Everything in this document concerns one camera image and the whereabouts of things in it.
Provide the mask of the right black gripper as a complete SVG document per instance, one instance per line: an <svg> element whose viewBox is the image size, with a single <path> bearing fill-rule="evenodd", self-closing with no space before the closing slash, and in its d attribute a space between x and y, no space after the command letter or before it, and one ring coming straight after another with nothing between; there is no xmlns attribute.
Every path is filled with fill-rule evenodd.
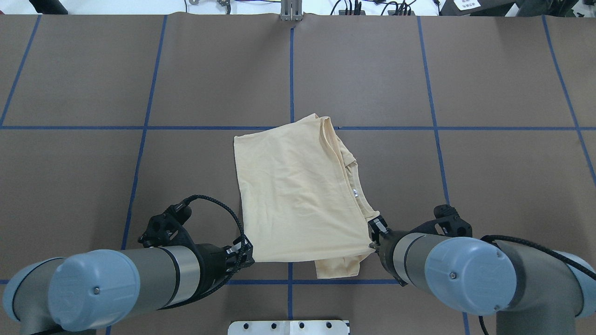
<svg viewBox="0 0 596 335"><path fill-rule="evenodd" d="M378 254L383 269L393 276L398 284L401 284L401 278L393 261L394 250L401 239L401 234L391 230L381 215L368 221L368 225L372 229L370 247Z"/></svg>

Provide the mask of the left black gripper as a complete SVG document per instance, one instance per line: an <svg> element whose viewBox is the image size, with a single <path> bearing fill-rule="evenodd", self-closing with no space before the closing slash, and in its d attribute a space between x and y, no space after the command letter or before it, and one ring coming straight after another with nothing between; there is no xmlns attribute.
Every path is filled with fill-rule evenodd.
<svg viewBox="0 0 596 335"><path fill-rule="evenodd" d="M232 246L198 244L198 251L201 256L199 298L205 298L219 290L237 272L255 263L253 245L245 236L236 238Z"/></svg>

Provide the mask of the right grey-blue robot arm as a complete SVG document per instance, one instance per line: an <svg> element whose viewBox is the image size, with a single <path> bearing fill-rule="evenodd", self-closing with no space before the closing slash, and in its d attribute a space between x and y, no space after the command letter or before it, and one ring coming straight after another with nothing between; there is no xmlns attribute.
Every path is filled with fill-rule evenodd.
<svg viewBox="0 0 596 335"><path fill-rule="evenodd" d="M472 236L455 208L409 231L370 219L371 247L400 284L434 295L454 310L496 317L498 335L574 335L576 322L595 313L595 269L576 255L524 238Z"/></svg>

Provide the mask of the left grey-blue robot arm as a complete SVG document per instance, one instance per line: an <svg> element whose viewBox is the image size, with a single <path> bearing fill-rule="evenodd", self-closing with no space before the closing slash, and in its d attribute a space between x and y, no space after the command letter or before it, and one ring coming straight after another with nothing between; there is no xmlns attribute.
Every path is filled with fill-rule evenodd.
<svg viewBox="0 0 596 335"><path fill-rule="evenodd" d="M91 334L127 318L183 307L254 263L252 245L100 249L29 265L6 285L2 305L22 335Z"/></svg>

